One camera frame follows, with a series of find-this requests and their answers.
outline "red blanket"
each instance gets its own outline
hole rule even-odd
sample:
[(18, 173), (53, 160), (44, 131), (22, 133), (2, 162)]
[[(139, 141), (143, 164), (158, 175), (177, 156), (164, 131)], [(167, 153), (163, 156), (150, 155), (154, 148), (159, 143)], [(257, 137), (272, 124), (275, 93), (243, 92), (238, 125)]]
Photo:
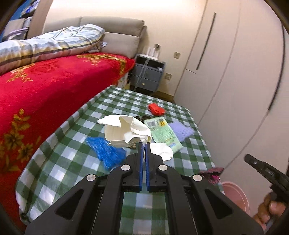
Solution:
[(19, 227), (14, 186), (33, 153), (133, 66), (133, 59), (92, 53), (41, 61), (0, 76), (0, 202)]

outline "electrical socket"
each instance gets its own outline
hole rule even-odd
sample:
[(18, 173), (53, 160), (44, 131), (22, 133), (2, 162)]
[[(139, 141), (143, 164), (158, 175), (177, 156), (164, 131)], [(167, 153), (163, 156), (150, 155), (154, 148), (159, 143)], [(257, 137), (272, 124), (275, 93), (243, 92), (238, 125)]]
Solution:
[(164, 78), (170, 81), (172, 79), (172, 75), (171, 74), (166, 74), (166, 76)]
[(181, 55), (180, 53), (175, 52), (175, 53), (174, 53), (174, 58), (179, 59), (179, 58), (180, 58), (180, 55)]

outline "white cable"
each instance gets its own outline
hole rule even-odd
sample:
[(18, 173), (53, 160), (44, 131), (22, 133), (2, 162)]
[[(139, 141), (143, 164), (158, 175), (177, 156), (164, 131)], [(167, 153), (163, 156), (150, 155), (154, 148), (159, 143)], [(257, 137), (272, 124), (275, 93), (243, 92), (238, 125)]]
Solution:
[(138, 80), (137, 80), (137, 82), (136, 82), (136, 86), (135, 86), (135, 88), (134, 88), (133, 91), (136, 91), (136, 88), (137, 88), (137, 87), (139, 86), (139, 84), (142, 82), (142, 79), (144, 78), (145, 72), (146, 72), (146, 70), (147, 70), (147, 65), (148, 65), (148, 63), (149, 63), (150, 60), (151, 60), (150, 58), (147, 58), (147, 60), (145, 61), (144, 65), (142, 66), (142, 69), (141, 69), (140, 74), (139, 74), (139, 76), (138, 76)]

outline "gray nightstand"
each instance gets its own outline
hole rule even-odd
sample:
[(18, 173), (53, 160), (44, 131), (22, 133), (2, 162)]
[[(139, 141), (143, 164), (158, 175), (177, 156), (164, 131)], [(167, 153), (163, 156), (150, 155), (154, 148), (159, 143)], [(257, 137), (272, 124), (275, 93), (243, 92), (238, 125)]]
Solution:
[(158, 89), (166, 63), (150, 59), (147, 64), (147, 68), (142, 70), (146, 60), (147, 58), (144, 56), (136, 56), (136, 64), (133, 68), (131, 77), (131, 90), (133, 90), (135, 86), (137, 86), (137, 91), (141, 93), (141, 89), (150, 92), (155, 92)]

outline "metal bolt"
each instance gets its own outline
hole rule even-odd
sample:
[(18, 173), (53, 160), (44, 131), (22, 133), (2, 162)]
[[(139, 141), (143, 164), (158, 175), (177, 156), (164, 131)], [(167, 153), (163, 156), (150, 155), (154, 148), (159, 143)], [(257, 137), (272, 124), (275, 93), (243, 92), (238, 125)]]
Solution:
[(87, 177), (86, 177), (86, 179), (88, 180), (88, 181), (94, 181), (95, 180), (95, 175), (93, 175), (93, 174), (91, 174), (91, 175), (88, 175)]
[(168, 167), (166, 165), (159, 165), (159, 170), (165, 171), (167, 169), (168, 169)]
[(127, 165), (127, 164), (122, 165), (122, 166), (121, 166), (121, 169), (122, 169), (122, 170), (129, 170), (129, 169), (130, 169), (130, 165)]
[(202, 178), (202, 176), (201, 175), (194, 175), (193, 176), (193, 180), (194, 181), (201, 181), (203, 178)]

